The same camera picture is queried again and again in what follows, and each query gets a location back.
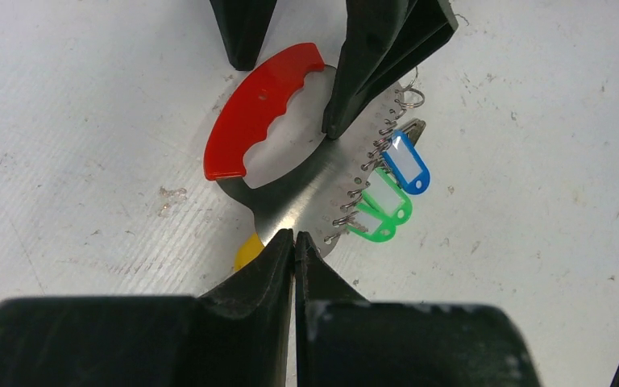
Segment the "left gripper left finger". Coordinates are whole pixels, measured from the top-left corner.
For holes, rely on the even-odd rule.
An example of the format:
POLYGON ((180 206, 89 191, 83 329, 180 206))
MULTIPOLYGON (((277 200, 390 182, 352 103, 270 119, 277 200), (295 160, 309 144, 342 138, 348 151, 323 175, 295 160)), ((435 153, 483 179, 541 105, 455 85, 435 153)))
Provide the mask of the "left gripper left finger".
POLYGON ((0 302, 0 386, 282 386, 293 233, 200 297, 0 302))

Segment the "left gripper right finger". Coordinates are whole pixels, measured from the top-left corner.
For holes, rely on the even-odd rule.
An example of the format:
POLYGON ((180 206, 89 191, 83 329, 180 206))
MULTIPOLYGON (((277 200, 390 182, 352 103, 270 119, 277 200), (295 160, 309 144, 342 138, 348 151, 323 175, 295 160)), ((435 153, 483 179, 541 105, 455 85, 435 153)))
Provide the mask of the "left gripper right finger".
POLYGON ((483 304, 371 302, 295 243, 300 386, 537 386, 517 327, 483 304))

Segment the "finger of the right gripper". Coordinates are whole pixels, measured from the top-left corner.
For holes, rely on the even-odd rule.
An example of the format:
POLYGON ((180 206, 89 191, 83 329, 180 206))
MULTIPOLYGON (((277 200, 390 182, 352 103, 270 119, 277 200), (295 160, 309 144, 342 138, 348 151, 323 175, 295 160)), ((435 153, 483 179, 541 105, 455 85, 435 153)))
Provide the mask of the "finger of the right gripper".
POLYGON ((366 106, 445 45, 457 30, 446 0, 346 2, 341 47, 322 132, 339 138, 366 106))
POLYGON ((255 68, 276 0, 210 0, 227 58, 234 69, 255 68))

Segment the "yellow key tag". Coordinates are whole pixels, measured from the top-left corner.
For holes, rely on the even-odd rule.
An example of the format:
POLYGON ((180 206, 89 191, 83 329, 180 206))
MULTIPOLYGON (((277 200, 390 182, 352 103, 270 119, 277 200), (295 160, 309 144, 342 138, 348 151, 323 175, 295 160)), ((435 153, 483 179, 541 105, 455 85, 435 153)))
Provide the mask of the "yellow key tag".
POLYGON ((238 272, 241 268, 253 261, 264 250, 264 244, 260 237, 253 233, 239 248, 235 255, 234 270, 238 272))

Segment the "red-handled metal key holder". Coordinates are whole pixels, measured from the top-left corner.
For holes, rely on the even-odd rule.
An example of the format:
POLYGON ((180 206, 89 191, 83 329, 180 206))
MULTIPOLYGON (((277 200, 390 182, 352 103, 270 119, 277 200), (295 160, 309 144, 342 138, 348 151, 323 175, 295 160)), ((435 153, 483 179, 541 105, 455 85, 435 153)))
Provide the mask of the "red-handled metal key holder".
POLYGON ((425 99, 415 92, 408 101, 414 88, 392 85, 331 140, 319 119, 288 113, 307 76, 320 72, 334 69, 312 43, 290 46, 254 69, 215 121, 203 167, 206 179, 252 212, 264 247, 282 229, 304 231, 327 256, 342 235, 356 235, 346 225, 356 206, 367 203, 363 191, 371 172, 381 167, 397 181, 382 152, 409 121, 407 111, 425 99))

